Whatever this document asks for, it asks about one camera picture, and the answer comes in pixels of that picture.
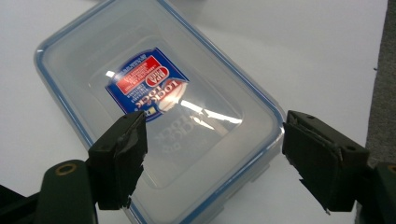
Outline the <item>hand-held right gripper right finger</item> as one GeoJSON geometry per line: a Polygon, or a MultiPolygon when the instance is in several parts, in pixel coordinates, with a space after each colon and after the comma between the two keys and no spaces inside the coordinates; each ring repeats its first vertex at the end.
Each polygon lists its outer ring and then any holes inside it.
{"type": "Polygon", "coordinates": [[[349,212],[357,200],[357,178],[369,151],[320,119],[290,110],[283,123],[282,153],[320,205],[349,212]]]}

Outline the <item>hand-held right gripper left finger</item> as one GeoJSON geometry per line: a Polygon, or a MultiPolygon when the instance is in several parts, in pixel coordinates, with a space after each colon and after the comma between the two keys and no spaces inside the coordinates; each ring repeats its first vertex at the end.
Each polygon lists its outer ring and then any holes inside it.
{"type": "Polygon", "coordinates": [[[128,208],[148,153],[146,116],[121,116],[89,149],[93,198],[101,210],[128,208]]]}

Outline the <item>clear blue-rimmed plastic food container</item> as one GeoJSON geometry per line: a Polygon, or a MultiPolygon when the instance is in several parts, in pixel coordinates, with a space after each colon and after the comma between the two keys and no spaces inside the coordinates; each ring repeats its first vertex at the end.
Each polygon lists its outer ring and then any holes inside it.
{"type": "Polygon", "coordinates": [[[106,0],[37,49],[82,142],[147,117],[133,224],[206,224],[278,153],[283,111],[166,0],[106,0]]]}

